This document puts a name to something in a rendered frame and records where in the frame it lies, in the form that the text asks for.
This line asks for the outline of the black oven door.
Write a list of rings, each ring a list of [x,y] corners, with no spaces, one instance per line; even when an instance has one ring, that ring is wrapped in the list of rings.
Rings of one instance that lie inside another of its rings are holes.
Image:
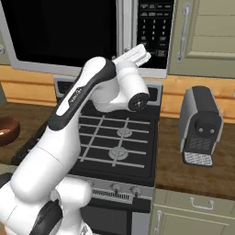
[[[128,204],[93,198],[81,214],[98,235],[148,235],[151,201],[134,198]]]

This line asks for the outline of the green base cupboard door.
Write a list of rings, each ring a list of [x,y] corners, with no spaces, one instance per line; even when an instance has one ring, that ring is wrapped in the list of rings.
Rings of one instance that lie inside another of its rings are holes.
[[[152,206],[150,235],[154,235],[157,210],[162,211],[159,235],[235,235],[235,218],[158,205]]]

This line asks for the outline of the black microwave door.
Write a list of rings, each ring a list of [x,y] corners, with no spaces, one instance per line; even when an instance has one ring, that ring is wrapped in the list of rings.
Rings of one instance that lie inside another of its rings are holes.
[[[0,30],[14,69],[75,76],[119,56],[116,0],[0,0]]]

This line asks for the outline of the green wall cupboard door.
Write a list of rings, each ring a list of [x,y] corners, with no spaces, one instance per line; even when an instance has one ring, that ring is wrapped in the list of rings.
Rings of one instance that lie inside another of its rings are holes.
[[[177,61],[185,17],[191,4],[184,59]],[[235,79],[235,0],[175,0],[168,73]]]

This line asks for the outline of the grey and black coffee machine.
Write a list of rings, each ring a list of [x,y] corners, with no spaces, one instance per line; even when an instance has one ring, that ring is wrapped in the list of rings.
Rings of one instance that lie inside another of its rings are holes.
[[[211,90],[202,85],[185,91],[178,122],[184,164],[212,167],[212,154],[220,141],[223,116]]]

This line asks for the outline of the green cupboard door with knob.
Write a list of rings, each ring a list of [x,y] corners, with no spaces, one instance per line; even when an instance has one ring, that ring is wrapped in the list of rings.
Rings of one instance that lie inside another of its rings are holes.
[[[9,65],[10,64],[10,60],[8,58],[8,55],[7,55],[6,45],[4,43],[1,31],[0,31],[0,45],[2,45],[5,48],[5,54],[0,55],[0,64],[2,64],[2,65]]]

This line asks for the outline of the black and silver microwave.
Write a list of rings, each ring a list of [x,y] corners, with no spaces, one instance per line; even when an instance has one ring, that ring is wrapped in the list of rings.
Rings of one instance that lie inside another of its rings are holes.
[[[164,78],[167,74],[168,54],[173,22],[174,0],[137,0],[132,26],[136,44],[143,44],[151,54],[140,67],[145,77]]]

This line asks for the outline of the black gas stove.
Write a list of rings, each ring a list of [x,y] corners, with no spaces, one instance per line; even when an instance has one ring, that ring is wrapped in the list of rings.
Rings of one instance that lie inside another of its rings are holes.
[[[93,189],[113,191],[111,185],[119,184],[119,193],[152,201],[162,83],[148,81],[146,85],[150,100],[137,113],[100,113],[92,102],[86,103],[79,117],[81,153],[66,184],[89,183],[92,199]],[[140,189],[139,197],[131,193],[132,186]]]

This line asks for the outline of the green drawer front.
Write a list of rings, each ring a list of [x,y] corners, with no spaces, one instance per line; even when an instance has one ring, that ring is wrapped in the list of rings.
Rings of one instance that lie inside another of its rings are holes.
[[[232,200],[156,188],[153,201],[158,206],[235,218],[235,201]]]

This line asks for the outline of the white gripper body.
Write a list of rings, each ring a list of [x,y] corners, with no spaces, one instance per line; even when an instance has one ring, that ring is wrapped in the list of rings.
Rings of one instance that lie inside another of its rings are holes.
[[[133,62],[136,66],[140,67],[144,63],[148,62],[151,58],[151,54],[146,51],[143,44],[139,44],[131,50],[125,52],[120,55],[116,59],[113,60],[114,64],[118,64],[120,62],[129,61]]]

